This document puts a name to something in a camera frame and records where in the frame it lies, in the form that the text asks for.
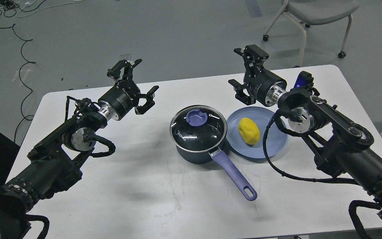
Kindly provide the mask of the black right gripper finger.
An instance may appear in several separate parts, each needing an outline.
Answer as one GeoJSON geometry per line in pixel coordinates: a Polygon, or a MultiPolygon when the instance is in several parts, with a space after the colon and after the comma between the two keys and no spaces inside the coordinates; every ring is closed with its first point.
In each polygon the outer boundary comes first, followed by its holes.
{"type": "Polygon", "coordinates": [[[235,79],[228,80],[228,83],[233,86],[235,91],[235,98],[239,100],[240,102],[244,103],[245,105],[253,105],[256,103],[256,99],[251,96],[245,94],[244,90],[250,89],[249,83],[240,84],[235,79]]]}
{"type": "Polygon", "coordinates": [[[244,48],[235,48],[236,54],[243,58],[246,75],[250,78],[256,77],[264,69],[264,62],[269,58],[269,54],[257,45],[247,45],[244,48]]]}

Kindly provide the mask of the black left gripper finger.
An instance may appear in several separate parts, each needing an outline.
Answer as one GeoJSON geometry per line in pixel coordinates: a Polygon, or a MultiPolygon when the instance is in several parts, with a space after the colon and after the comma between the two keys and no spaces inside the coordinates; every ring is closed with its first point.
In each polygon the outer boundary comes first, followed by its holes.
{"type": "Polygon", "coordinates": [[[122,59],[111,69],[107,70],[107,76],[115,81],[116,86],[120,85],[121,82],[126,81],[126,87],[130,87],[132,86],[133,81],[133,68],[139,65],[142,61],[142,59],[137,59],[136,61],[122,59]]]}
{"type": "Polygon", "coordinates": [[[152,108],[155,105],[154,97],[155,92],[159,89],[159,86],[153,86],[146,94],[141,93],[134,93],[134,99],[146,99],[145,104],[142,106],[135,106],[135,113],[137,115],[143,115],[146,113],[150,108],[152,108]]]}

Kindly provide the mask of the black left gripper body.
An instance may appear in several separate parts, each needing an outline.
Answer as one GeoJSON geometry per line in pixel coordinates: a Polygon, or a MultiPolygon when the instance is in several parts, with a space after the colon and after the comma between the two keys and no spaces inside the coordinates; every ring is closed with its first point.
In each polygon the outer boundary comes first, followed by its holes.
{"type": "Polygon", "coordinates": [[[98,99],[98,105],[108,106],[110,118],[120,121],[134,107],[138,106],[141,93],[140,88],[132,81],[127,84],[127,80],[120,80],[98,99]]]}

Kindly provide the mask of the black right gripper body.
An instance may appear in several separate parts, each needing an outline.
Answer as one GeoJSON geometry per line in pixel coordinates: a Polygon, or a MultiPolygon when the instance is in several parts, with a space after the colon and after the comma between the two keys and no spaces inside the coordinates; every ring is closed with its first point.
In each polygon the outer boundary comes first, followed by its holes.
{"type": "Polygon", "coordinates": [[[287,82],[284,79],[265,68],[256,70],[255,73],[246,70],[244,84],[248,86],[246,89],[248,94],[266,107],[277,103],[277,99],[274,99],[274,93],[279,88],[285,91],[287,87],[287,82]]]}

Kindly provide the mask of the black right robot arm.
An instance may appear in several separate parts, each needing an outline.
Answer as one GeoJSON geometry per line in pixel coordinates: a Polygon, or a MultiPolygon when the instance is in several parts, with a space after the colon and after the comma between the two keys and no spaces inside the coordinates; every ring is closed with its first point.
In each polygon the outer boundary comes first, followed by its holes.
{"type": "Polygon", "coordinates": [[[378,210],[382,220],[382,158],[370,148],[374,143],[373,135],[339,112],[336,105],[330,106],[325,99],[320,98],[311,73],[300,72],[294,87],[288,91],[283,78],[264,68],[263,64],[269,58],[264,50],[257,45],[247,45],[235,48],[234,52],[243,58],[246,69],[243,84],[229,80],[234,87],[235,98],[247,106],[260,102],[266,107],[278,107],[262,138],[267,162],[280,175],[293,180],[361,186],[368,195],[373,196],[373,202],[353,200],[348,211],[359,237],[370,238],[357,215],[357,209],[365,207],[378,210]],[[281,132],[303,139],[314,153],[317,170],[330,178],[297,177],[273,165],[266,146],[273,124],[281,132]]]}

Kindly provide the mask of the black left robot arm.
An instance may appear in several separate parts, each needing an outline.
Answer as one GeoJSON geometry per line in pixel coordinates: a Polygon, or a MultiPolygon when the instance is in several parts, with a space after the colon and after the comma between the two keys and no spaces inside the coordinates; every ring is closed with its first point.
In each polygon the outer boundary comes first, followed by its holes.
{"type": "Polygon", "coordinates": [[[22,239],[31,229],[32,221],[41,221],[38,235],[44,239],[50,221],[45,216],[29,212],[39,200],[65,192],[82,178],[81,166],[89,157],[100,158],[115,153],[109,139],[96,134],[108,121],[120,121],[132,109],[143,115],[155,105],[153,86],[142,94],[133,81],[133,70],[142,62],[122,59],[108,69],[114,86],[97,102],[89,98],[76,99],[76,109],[65,121],[28,153],[30,160],[24,170],[0,186],[0,239],[22,239]]]}

